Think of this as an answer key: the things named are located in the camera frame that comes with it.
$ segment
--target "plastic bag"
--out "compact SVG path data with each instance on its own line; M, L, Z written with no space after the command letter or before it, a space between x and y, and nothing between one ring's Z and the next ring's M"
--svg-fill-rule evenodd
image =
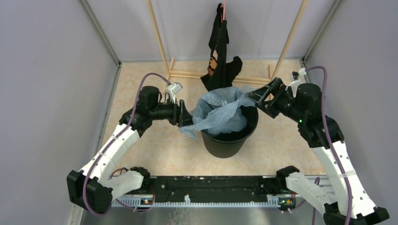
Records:
M240 106L255 106L245 97L246 91L236 87L219 88L203 95L190 112L193 125L181 127L180 132L195 137L194 130L206 130L210 135L238 132L246 127L247 119Z

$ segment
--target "white wall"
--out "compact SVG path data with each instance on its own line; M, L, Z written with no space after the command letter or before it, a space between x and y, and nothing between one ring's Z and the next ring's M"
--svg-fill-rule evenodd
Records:
M0 1L0 224L64 224L116 66L77 0Z
M398 1L346 0L308 66L328 69L327 115L339 123L362 184L397 224ZM312 73L322 83L320 72Z
M167 57L208 59L207 46L222 0L152 0ZM121 60L160 60L145 0L88 0ZM227 0L228 56L277 59L301 0ZM287 57L302 57L333 0L310 0Z

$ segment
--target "wooden clothes rack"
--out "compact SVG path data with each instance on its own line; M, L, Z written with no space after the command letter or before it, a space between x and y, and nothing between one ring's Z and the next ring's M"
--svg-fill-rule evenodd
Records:
M159 28L158 28L158 24L156 22L156 17L155 17L155 13L153 12L153 6L152 6L152 1L151 0L146 0L146 3L148 5L148 10L149 10L149 14L151 15L151 20L152 20L152 25L153 25L153 29L155 30L155 34L158 40L158 45L159 45L159 50L161 52L161 57L164 63L164 66L166 68L167 74L166 74L166 78L170 79L172 77L175 78L191 78L191 79L200 79L201 76L204 76L205 74L203 73L195 73L195 72L189 72L189 71L177 71L177 70L173 70L173 64L174 64L174 57L171 58L171 62L170 65L167 62L166 59L166 54L164 52L164 48L163 48L163 43L161 41L161 36L159 33ZM302 0L300 8L298 9L296 18L293 22L293 25L290 29L289 35L286 39L285 45L283 46L281 55L278 59L278 62L275 66L275 69L273 68L273 66L270 64L268 65L268 74L269 77L268 78L261 78L261 77L240 77L240 76L236 76L234 79L234 82L239 82L239 83L252 83L252 84L263 84L266 85L268 84L276 75L276 73L279 71L279 68L282 64L282 61L285 58L285 54L289 48L289 45L291 43L291 40L293 39L294 33L296 32L297 26L299 25L300 19L304 13L304 10L306 8L308 4L308 0Z

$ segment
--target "black bucket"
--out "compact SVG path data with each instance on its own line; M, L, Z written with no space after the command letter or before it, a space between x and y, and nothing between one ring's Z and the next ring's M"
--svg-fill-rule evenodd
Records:
M229 158L235 155L256 129L259 121L257 107L241 106L240 109L242 110L242 115L247 119L246 127L243 130L214 137L210 137L205 131L201 131L205 147L213 156Z

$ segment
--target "beige tabletop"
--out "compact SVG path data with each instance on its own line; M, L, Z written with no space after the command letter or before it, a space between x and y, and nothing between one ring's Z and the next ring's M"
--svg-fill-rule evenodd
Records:
M276 60L244 60L239 76L268 77L268 64ZM174 70L206 73L208 61L175 62ZM285 60L279 73L285 84L290 83L292 71L300 69L298 60ZM156 72L164 75L161 62L123 63L112 103L105 141L111 136L123 113L134 104L134 97L142 77ZM207 92L200 79L172 78L180 82L183 89L177 98L185 100L187 109L192 110L197 100ZM144 85L152 85L163 90L165 83L156 76L149 77ZM258 88L261 85L233 83ZM216 158L205 148L200 132L196 137L180 133L178 127L168 121L154 121L143 136L126 152L119 167L142 166L158 176L209 176L209 175L275 175L275 172L288 165L294 165L308 175L325 174L325 171L298 133L297 124L283 115L270 118L259 110L259 123L241 150L230 158Z

